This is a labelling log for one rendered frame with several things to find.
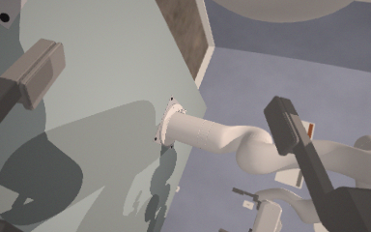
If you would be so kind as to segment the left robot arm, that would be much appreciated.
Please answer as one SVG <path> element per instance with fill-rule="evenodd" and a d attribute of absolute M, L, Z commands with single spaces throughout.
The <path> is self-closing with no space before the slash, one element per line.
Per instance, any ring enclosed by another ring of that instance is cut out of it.
<path fill-rule="evenodd" d="M 280 156 L 271 136 L 252 126 L 225 126 L 186 115 L 180 104 L 172 104 L 160 126 L 160 141 L 169 146 L 175 140 L 215 154 L 236 153 L 241 170 L 253 175 L 300 168 L 295 154 Z M 371 135 L 360 137 L 354 147 L 328 140 L 311 140 L 325 170 L 355 179 L 356 188 L 371 189 Z M 266 143 L 265 143 L 266 142 Z M 368 185 L 367 185 L 368 184 Z M 281 199 L 290 204 L 301 221 L 320 223 L 312 199 L 302 199 L 285 188 L 255 192 L 258 200 Z"/>

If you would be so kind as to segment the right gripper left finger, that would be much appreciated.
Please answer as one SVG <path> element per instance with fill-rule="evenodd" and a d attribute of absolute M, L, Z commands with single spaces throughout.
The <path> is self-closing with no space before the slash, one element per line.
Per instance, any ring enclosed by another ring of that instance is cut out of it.
<path fill-rule="evenodd" d="M 39 39 L 0 76 L 0 123 L 14 105 L 34 110 L 66 66 L 61 43 Z M 0 219 L 0 232 L 23 232 Z"/>

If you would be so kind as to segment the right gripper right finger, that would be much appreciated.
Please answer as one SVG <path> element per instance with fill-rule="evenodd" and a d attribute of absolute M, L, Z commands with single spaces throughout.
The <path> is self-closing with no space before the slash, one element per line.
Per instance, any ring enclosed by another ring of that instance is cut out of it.
<path fill-rule="evenodd" d="M 371 189 L 333 188 L 289 99 L 275 96 L 264 114 L 278 154 L 295 154 L 318 217 L 328 232 L 371 232 Z"/>

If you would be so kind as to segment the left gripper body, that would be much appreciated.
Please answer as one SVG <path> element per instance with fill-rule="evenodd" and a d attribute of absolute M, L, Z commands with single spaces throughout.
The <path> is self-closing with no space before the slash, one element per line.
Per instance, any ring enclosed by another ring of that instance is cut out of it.
<path fill-rule="evenodd" d="M 261 202 L 252 227 L 252 232 L 279 232 L 281 228 L 281 207 L 277 203 L 267 199 Z"/>

